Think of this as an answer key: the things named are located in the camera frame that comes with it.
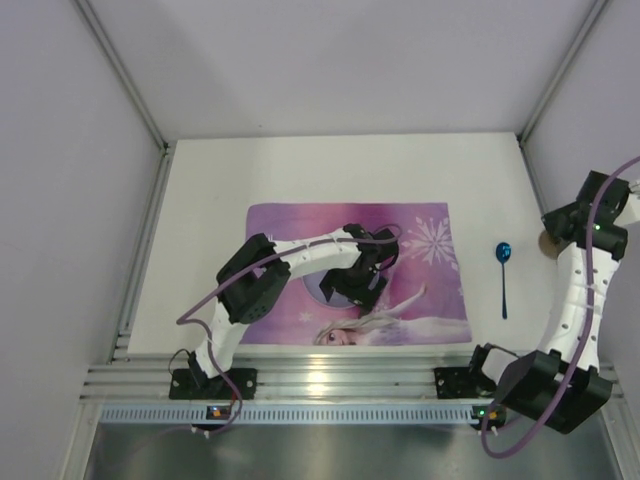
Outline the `aluminium mounting rail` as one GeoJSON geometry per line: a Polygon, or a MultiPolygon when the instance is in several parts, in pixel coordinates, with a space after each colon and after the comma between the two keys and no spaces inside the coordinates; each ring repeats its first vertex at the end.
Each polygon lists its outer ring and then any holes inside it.
{"type": "MultiPolygon", "coordinates": [[[[432,352],[240,354],[236,368],[257,370],[254,400],[265,402],[374,402],[434,400],[435,369],[463,367],[470,355],[432,352]]],[[[187,365],[184,353],[117,357],[88,369],[79,398],[84,402],[158,403],[169,399],[171,373],[187,365]]]]}

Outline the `left aluminium frame post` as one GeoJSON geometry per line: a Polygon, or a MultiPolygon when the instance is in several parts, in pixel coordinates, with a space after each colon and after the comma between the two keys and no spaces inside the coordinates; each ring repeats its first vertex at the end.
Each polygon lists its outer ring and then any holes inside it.
{"type": "Polygon", "coordinates": [[[101,54],[109,64],[109,67],[123,89],[125,96],[135,113],[144,124],[144,127],[160,152],[164,152],[169,147],[169,142],[161,133],[157,122],[153,118],[151,111],[144,100],[138,86],[136,85],[129,68],[126,66],[120,55],[112,35],[105,28],[100,16],[89,0],[71,0],[71,4],[77,11],[80,19],[86,25],[91,37],[96,42],[101,54]]]}

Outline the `right aluminium frame post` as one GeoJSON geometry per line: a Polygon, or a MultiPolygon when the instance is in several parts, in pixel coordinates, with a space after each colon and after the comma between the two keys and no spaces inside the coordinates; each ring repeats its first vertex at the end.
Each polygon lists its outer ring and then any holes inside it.
{"type": "Polygon", "coordinates": [[[586,14],[580,21],[576,31],[572,34],[570,42],[564,49],[558,64],[552,70],[541,94],[535,101],[531,112],[527,116],[524,126],[516,134],[518,145],[521,148],[526,145],[546,111],[549,109],[555,96],[571,73],[571,70],[578,60],[582,50],[588,43],[594,29],[604,17],[611,4],[612,2],[610,0],[596,0],[589,3],[589,8],[586,14]]]}

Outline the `purple printed cloth placemat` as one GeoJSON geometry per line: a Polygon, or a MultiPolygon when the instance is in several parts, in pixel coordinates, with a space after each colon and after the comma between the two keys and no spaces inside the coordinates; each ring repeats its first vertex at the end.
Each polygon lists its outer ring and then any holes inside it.
{"type": "Polygon", "coordinates": [[[340,294],[325,299],[318,272],[289,282],[273,310],[248,328],[244,343],[391,347],[471,340],[444,203],[256,204],[247,212],[246,234],[295,240],[350,223],[369,232],[389,225],[400,230],[399,257],[382,273],[388,284],[372,312],[361,315],[340,294]]]}

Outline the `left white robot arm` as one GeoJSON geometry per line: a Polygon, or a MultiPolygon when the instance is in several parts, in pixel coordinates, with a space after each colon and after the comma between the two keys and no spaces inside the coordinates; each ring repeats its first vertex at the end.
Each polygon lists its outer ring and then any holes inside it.
{"type": "Polygon", "coordinates": [[[339,294],[361,314],[370,313],[387,283],[382,271],[399,256],[400,236],[397,225],[369,232],[357,223],[292,241],[251,236],[219,270],[216,288],[176,320],[204,330],[204,340],[188,357],[189,380],[203,390],[215,378],[226,378],[247,328],[270,313],[295,279],[320,272],[326,300],[339,294]]]}

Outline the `blue spoon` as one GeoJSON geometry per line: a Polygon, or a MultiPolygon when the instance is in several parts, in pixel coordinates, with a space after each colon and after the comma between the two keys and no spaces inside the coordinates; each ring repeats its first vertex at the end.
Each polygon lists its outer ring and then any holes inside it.
{"type": "Polygon", "coordinates": [[[510,260],[512,255],[511,245],[507,242],[500,242],[495,248],[495,257],[501,267],[501,315],[502,319],[508,318],[508,304],[507,304],[507,291],[506,291],[506,264],[510,260]]]}

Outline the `beige paper cup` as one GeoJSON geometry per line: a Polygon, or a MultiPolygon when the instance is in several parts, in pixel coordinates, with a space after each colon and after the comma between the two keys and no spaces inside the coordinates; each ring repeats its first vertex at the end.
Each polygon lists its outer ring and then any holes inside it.
{"type": "Polygon", "coordinates": [[[562,247],[547,231],[542,231],[538,237],[538,247],[541,253],[551,259],[556,260],[562,247]]]}

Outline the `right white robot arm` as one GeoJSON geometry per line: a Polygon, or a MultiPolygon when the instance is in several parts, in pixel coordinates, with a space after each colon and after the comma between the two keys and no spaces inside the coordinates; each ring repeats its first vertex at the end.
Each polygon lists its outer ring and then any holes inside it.
{"type": "Polygon", "coordinates": [[[599,326],[626,253],[626,227],[638,220],[638,207],[627,181],[591,171],[574,202],[543,216],[546,233],[560,248],[545,333],[526,355],[490,343],[477,346],[469,373],[478,388],[532,420],[552,406],[545,424],[562,434],[609,400],[613,385],[599,374],[599,326]]]}

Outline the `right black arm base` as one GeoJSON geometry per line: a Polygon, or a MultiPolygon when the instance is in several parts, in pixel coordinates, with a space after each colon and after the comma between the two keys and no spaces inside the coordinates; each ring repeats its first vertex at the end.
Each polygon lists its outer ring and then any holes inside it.
{"type": "Polygon", "coordinates": [[[433,370],[439,400],[492,398],[496,384],[470,372],[468,367],[438,367],[433,370]]]}

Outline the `aluminium frame post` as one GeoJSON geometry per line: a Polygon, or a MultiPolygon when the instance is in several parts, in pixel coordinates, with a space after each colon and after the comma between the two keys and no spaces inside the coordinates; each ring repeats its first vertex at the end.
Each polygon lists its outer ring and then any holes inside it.
{"type": "Polygon", "coordinates": [[[564,49],[558,64],[552,70],[541,94],[535,101],[531,112],[527,116],[524,126],[516,134],[518,145],[521,148],[526,145],[546,111],[549,109],[555,96],[571,73],[571,70],[578,60],[582,50],[588,43],[594,29],[604,17],[611,4],[612,2],[610,0],[596,0],[589,3],[589,8],[586,14],[580,21],[576,31],[572,34],[570,42],[564,49]]]}
{"type": "Polygon", "coordinates": [[[157,122],[153,118],[151,111],[144,100],[138,86],[136,85],[129,68],[126,66],[120,55],[112,35],[105,28],[100,16],[89,0],[71,0],[71,4],[77,11],[80,19],[86,25],[91,37],[96,42],[101,54],[109,64],[109,67],[123,89],[125,96],[135,113],[144,124],[144,127],[160,152],[164,152],[169,147],[169,142],[161,133],[157,122]]]}

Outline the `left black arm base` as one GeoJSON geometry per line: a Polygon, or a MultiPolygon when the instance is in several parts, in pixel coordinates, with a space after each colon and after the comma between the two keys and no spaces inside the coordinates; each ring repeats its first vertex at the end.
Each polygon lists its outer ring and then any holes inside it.
{"type": "MultiPolygon", "coordinates": [[[[255,397],[258,380],[258,370],[253,368],[232,368],[227,376],[237,387],[244,400],[255,397]]],[[[231,400],[238,398],[231,386],[220,376],[206,379],[203,386],[199,386],[192,372],[187,369],[176,369],[172,372],[169,389],[171,400],[231,400]]]]}

